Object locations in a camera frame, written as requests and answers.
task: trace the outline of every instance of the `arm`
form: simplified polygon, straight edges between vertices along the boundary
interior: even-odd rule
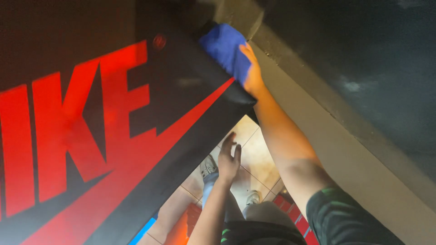
[[[223,142],[218,156],[219,177],[212,188],[200,217],[189,238],[188,245],[219,245],[224,224],[225,202],[239,166],[241,165],[241,145],[232,146],[236,134],[231,133]]]
[[[289,194],[307,219],[309,199],[335,183],[323,169],[309,140],[265,87],[251,47],[241,45],[240,49],[252,63],[244,88],[258,99],[254,110],[266,145]]]

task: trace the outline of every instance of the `hand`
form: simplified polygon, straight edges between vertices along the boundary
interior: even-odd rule
[[[236,174],[238,173],[239,166],[241,166],[241,145],[238,144],[235,149],[235,157],[232,157],[232,146],[236,143],[233,142],[236,133],[232,132],[227,138],[225,138],[221,151],[218,155],[218,171],[219,178],[225,181],[233,182]]]
[[[246,46],[240,45],[239,49],[251,61],[251,67],[244,82],[244,89],[253,97],[256,97],[256,93],[259,90],[266,88],[260,73],[259,63],[254,55],[253,49],[248,43],[246,43]]]

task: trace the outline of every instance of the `sneaker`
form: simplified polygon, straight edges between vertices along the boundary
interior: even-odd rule
[[[203,179],[211,173],[218,172],[218,166],[215,163],[211,154],[209,154],[201,163],[200,163],[200,171]]]
[[[260,203],[260,193],[258,191],[250,191],[247,197],[247,206]]]

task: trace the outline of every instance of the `blue microfiber towel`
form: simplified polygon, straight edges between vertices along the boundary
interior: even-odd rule
[[[243,86],[250,69],[250,60],[239,50],[245,45],[245,37],[228,24],[215,26],[199,40],[204,50],[217,61],[228,74]]]

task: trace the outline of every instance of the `black t-shirt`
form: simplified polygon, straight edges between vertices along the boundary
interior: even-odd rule
[[[390,230],[338,187],[323,189],[307,203],[307,219],[320,245],[404,245]],[[222,245],[305,245],[297,229],[256,221],[225,224]]]

